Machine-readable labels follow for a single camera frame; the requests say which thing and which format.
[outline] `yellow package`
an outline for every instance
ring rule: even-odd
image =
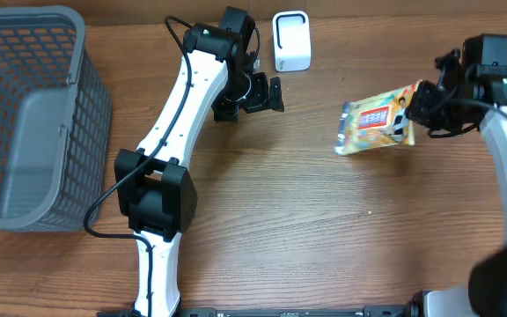
[[[412,122],[404,115],[421,81],[343,105],[335,152],[341,155],[396,144],[414,145]]]

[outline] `wood grain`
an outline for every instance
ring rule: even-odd
[[[1,6],[67,5],[90,25],[163,23],[166,15],[187,21],[218,21],[227,5],[248,10],[256,20],[279,11],[304,10],[311,18],[407,16],[507,12],[507,0],[0,0]]]
[[[333,154],[341,104],[418,78],[507,13],[313,19],[312,67],[282,74],[285,113],[209,116],[191,174],[199,209],[180,252],[183,306],[341,308],[405,303],[467,280],[503,241],[494,165],[478,134]],[[260,23],[270,76],[270,24]],[[90,27],[87,48],[114,103],[105,183],[120,148],[156,121],[179,68],[163,26]],[[129,232],[116,195],[97,229]],[[137,292],[133,241],[84,232],[0,232],[0,316],[91,316]]]

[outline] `wooden tabletop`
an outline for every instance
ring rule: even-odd
[[[275,76],[271,25],[261,67]],[[467,37],[507,33],[507,13],[312,19],[312,66],[281,74],[285,112],[205,122],[191,175],[199,208],[180,250],[183,306],[343,308],[405,303],[464,283],[503,241],[494,165],[481,136],[333,154],[344,100],[437,79],[433,60]],[[164,26],[90,27],[113,99],[105,183],[120,148],[157,120],[180,67]],[[101,232],[129,232],[117,197]],[[134,241],[84,232],[0,232],[0,316],[92,316],[136,299]]]

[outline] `gray plastic basket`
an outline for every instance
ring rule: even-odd
[[[0,9],[0,229],[83,226],[101,191],[110,118],[77,12]]]

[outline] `red label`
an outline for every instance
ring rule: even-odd
[[[386,126],[389,106],[362,112],[359,116],[359,129]]]

